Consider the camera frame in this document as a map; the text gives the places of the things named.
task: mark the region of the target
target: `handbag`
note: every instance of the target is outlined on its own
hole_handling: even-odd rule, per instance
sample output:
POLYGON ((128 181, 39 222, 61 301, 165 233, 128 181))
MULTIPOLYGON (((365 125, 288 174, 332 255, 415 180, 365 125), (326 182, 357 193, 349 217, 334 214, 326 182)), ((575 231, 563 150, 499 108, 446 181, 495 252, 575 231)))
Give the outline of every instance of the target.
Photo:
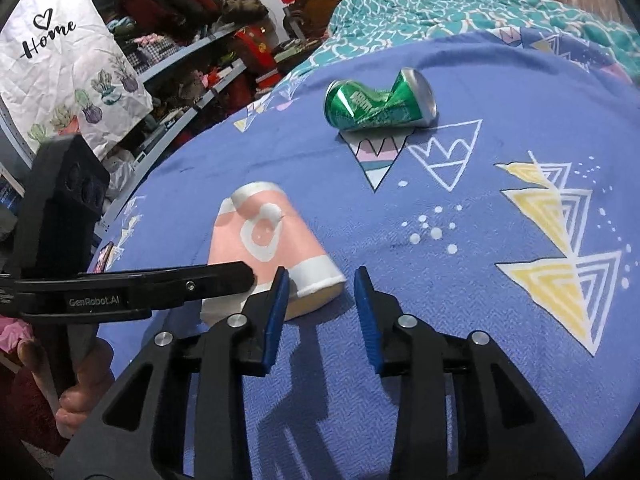
POLYGON ((225 0, 222 20, 236 25, 259 22, 269 14, 269 9, 260 0, 225 0))

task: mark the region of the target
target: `bed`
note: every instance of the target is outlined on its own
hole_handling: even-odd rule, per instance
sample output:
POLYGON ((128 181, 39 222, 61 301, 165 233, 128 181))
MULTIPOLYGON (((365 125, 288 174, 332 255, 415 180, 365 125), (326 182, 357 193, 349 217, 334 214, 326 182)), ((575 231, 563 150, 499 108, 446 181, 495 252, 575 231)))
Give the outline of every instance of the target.
MULTIPOLYGON (((366 359, 361 265, 437 330, 490 333, 590 472, 640 402, 638 34, 552 0, 469 0, 457 19, 457 0, 401 1, 301 0, 332 36, 148 176, 102 241, 110 270, 206 263, 225 198, 275 183, 347 284, 285 325, 267 378, 244 381, 254 478, 386 478, 399 383, 366 359), (354 141, 327 124, 333 80, 389 88, 405 66, 433 87, 430 129, 354 141)), ((197 302, 100 336, 118 375, 157 332, 206 329, 197 302)))

